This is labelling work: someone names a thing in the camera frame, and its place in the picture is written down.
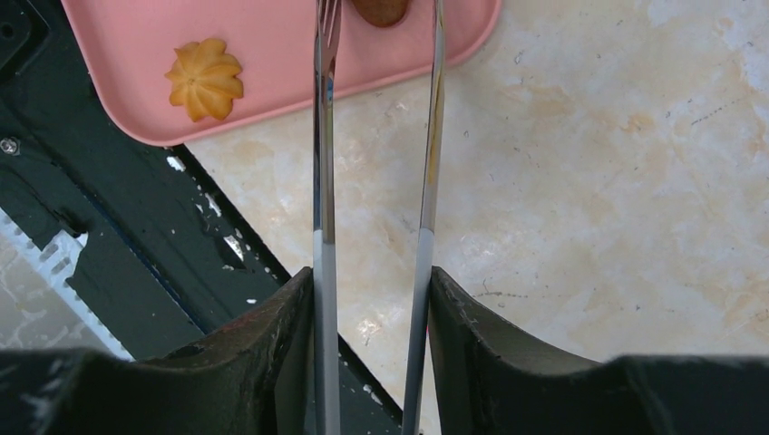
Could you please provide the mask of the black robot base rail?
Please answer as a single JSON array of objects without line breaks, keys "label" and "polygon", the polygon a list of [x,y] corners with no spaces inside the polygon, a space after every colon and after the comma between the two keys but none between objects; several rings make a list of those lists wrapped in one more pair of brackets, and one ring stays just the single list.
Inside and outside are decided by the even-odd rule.
[{"label": "black robot base rail", "polygon": [[1,4],[1,222],[128,362],[262,305],[288,272],[185,148],[132,140],[97,100],[63,4]]}]

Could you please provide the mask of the brown heart cookie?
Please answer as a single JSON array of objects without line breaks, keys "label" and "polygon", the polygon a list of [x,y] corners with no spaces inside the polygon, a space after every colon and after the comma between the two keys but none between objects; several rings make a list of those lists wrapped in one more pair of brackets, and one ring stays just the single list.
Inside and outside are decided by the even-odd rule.
[{"label": "brown heart cookie", "polygon": [[369,24],[386,28],[398,24],[406,15],[410,0],[352,0],[354,9]]}]

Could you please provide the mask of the orange swirl cookie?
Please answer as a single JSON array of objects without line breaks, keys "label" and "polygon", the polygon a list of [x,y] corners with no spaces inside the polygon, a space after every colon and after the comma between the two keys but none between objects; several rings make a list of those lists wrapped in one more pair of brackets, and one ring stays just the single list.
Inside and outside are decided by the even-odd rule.
[{"label": "orange swirl cookie", "polygon": [[169,103],[185,109],[191,121],[205,118],[224,121],[233,111],[234,101],[244,97],[239,79],[243,68],[227,52],[219,38],[190,42],[174,50],[176,59],[164,77],[171,83]]}]

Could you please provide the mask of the metal tongs white handle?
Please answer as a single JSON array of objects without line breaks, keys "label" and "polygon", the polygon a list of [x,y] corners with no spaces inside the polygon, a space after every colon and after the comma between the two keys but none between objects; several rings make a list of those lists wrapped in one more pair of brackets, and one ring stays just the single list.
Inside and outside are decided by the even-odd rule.
[{"label": "metal tongs white handle", "polygon": [[[313,99],[313,281],[315,298],[315,400],[317,430],[341,430],[337,362],[336,226],[334,192],[334,116],[336,57],[342,4],[316,4]],[[429,288],[433,267],[435,217],[443,134],[445,31],[443,2],[433,4],[433,66],[430,113],[423,176],[420,227],[416,252],[404,408],[404,434],[420,431]]]}]

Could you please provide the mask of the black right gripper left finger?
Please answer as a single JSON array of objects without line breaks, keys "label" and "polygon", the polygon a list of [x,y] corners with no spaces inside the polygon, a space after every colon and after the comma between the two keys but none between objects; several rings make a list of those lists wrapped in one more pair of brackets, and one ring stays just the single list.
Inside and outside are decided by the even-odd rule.
[{"label": "black right gripper left finger", "polygon": [[301,434],[313,276],[168,355],[87,348],[1,354],[4,434]]}]

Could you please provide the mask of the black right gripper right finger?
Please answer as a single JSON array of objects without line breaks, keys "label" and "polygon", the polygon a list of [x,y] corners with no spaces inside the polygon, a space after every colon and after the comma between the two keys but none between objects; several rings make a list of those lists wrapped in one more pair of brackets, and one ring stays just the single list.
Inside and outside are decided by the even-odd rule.
[{"label": "black right gripper right finger", "polygon": [[429,339],[445,434],[765,434],[764,356],[622,355],[595,362],[474,300],[442,268]]}]

